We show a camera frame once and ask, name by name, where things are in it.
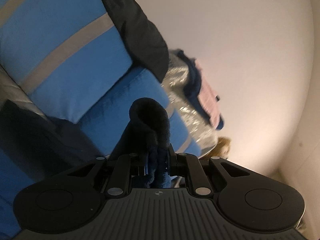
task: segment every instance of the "silver sequined fabric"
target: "silver sequined fabric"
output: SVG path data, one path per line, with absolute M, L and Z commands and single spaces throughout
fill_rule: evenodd
M 210 152 L 218 143 L 216 130 L 189 104 L 183 94 L 183 87 L 188 82 L 189 69 L 185 62 L 175 54 L 169 54 L 169 70 L 164 77 L 162 87 L 166 91 L 170 104 L 182 117 L 190 135 L 201 147 L 201 155 Z

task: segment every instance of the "wall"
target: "wall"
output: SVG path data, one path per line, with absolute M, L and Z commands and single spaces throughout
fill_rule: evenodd
M 307 101 L 281 172 L 303 195 L 308 239 L 320 238 L 320 0 L 311 0 L 314 21 L 314 61 Z
M 273 171 L 298 124 L 313 59 L 310 0 L 136 0 L 221 96 L 230 160 Z

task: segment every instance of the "ribbed gray surface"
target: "ribbed gray surface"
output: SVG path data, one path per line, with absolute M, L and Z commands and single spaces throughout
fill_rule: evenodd
M 208 199 L 192 197 L 185 188 L 133 189 L 109 200 L 92 222 L 73 232 L 44 235 L 22 231 L 15 240 L 300 240 L 294 229 L 256 234 L 227 222 Z

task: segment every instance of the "clothing pile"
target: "clothing pile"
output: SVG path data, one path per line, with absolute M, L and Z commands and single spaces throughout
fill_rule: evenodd
M 224 121 L 218 107 L 220 98 L 206 81 L 199 61 L 189 59 L 183 50 L 170 51 L 162 87 L 201 147 L 201 156 L 206 155 L 217 145 L 216 130 L 223 128 Z

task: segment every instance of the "blue cushion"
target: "blue cushion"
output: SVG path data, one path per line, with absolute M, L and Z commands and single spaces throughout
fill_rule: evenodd
M 152 98 L 164 108 L 169 104 L 166 93 L 154 75 L 138 67 L 129 71 L 80 119 L 81 130 L 104 155 L 110 154 L 130 120 L 130 106 L 142 97 Z M 170 118 L 170 134 L 174 149 L 179 149 L 188 138 L 188 130 L 176 111 Z M 198 156 L 201 153 L 197 144 L 192 151 Z
M 0 28 L 0 63 L 20 84 L 48 54 L 105 13 L 101 0 L 25 0 Z M 112 27 L 65 60 L 29 96 L 46 115 L 76 123 L 131 64 Z
M 0 239 L 13 237 L 20 227 L 13 214 L 13 200 L 18 192 L 34 183 L 0 149 Z

